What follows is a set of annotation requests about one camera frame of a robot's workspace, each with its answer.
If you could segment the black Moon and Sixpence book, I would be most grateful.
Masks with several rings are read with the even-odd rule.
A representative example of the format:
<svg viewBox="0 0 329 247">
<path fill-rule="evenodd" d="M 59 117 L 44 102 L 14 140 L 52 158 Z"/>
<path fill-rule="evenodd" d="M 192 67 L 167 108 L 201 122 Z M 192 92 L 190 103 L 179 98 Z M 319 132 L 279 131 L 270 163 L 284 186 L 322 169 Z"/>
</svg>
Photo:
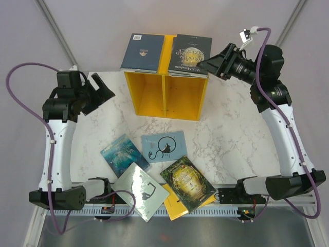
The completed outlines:
<svg viewBox="0 0 329 247">
<path fill-rule="evenodd" d="M 169 76 L 207 78 L 197 64 L 210 58 L 212 38 L 178 34 L 173 39 Z"/>
</svg>

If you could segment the navy blue crest book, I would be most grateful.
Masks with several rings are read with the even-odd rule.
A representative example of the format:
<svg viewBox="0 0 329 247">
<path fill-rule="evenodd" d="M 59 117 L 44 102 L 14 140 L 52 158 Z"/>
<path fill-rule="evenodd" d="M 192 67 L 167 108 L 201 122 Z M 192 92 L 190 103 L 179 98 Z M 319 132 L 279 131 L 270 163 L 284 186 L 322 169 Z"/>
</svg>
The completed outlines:
<svg viewBox="0 0 329 247">
<path fill-rule="evenodd" d="M 133 33 L 120 69 L 124 72 L 156 74 L 164 39 L 164 35 Z"/>
</svg>

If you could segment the light blue cat book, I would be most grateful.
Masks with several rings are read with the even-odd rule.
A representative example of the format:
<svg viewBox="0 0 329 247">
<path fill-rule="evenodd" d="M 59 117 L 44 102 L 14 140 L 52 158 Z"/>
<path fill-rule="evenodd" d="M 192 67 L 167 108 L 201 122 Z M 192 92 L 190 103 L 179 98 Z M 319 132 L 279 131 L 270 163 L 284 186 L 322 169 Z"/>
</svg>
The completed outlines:
<svg viewBox="0 0 329 247">
<path fill-rule="evenodd" d="M 142 154 L 149 163 L 175 161 L 187 156 L 183 131 L 143 135 Z"/>
</svg>

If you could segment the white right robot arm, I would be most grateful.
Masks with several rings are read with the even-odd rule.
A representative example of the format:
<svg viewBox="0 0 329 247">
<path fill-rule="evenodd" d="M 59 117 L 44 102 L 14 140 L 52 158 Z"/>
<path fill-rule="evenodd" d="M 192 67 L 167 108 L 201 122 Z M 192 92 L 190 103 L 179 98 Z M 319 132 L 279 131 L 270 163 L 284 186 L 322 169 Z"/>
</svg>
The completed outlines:
<svg viewBox="0 0 329 247">
<path fill-rule="evenodd" d="M 297 150 L 294 140 L 301 141 L 298 132 L 292 134 L 289 125 L 295 124 L 292 100 L 287 87 L 279 80 L 284 64 L 283 52 L 277 46 L 267 44 L 258 53 L 260 61 L 261 94 L 256 83 L 256 61 L 243 57 L 243 52 L 230 43 L 218 55 L 198 62 L 197 67 L 223 80 L 236 77 L 250 84 L 250 96 L 258 112 L 268 125 L 280 164 L 280 174 L 268 177 L 249 177 L 237 181 L 235 198 L 248 202 L 253 195 L 267 195 L 282 200 L 313 190 L 310 178 L 316 186 L 326 180 L 324 171 L 315 169 L 303 145 Z"/>
</svg>

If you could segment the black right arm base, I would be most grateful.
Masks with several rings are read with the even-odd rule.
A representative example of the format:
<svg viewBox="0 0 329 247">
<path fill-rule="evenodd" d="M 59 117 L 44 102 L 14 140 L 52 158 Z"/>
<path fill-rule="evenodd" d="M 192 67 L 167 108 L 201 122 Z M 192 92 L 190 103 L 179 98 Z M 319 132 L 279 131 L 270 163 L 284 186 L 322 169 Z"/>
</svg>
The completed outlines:
<svg viewBox="0 0 329 247">
<path fill-rule="evenodd" d="M 249 195 L 247 194 L 243 181 L 245 179 L 239 179 L 235 185 L 223 185 L 218 188 L 219 201 L 221 204 L 252 204 L 259 205 L 265 204 L 266 199 L 260 194 Z"/>
</svg>

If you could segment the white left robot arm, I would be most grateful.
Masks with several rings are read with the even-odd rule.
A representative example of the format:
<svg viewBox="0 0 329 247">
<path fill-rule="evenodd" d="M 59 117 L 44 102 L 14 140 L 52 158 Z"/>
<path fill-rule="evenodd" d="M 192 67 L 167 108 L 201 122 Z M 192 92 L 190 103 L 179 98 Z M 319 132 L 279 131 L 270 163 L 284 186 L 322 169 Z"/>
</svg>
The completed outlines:
<svg viewBox="0 0 329 247">
<path fill-rule="evenodd" d="M 78 70 L 57 73 L 58 86 L 42 106 L 42 120 L 46 124 L 44 168 L 38 189 L 29 193 L 29 202 L 44 209 L 81 210 L 96 198 L 101 203 L 112 199 L 109 181 L 91 178 L 86 182 L 72 182 L 70 176 L 71 147 L 80 114 L 88 115 L 115 94 L 97 73 L 92 79 Z"/>
</svg>

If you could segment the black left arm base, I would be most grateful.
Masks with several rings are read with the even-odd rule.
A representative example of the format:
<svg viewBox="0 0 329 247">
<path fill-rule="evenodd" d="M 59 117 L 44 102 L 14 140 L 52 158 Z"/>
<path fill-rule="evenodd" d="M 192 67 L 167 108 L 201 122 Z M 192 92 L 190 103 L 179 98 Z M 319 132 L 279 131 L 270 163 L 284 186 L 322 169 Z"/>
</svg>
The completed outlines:
<svg viewBox="0 0 329 247">
<path fill-rule="evenodd" d="M 86 203 L 87 204 L 125 204 L 125 202 L 115 193 L 111 188 L 111 183 L 108 178 L 91 178 L 83 183 L 86 190 Z"/>
</svg>

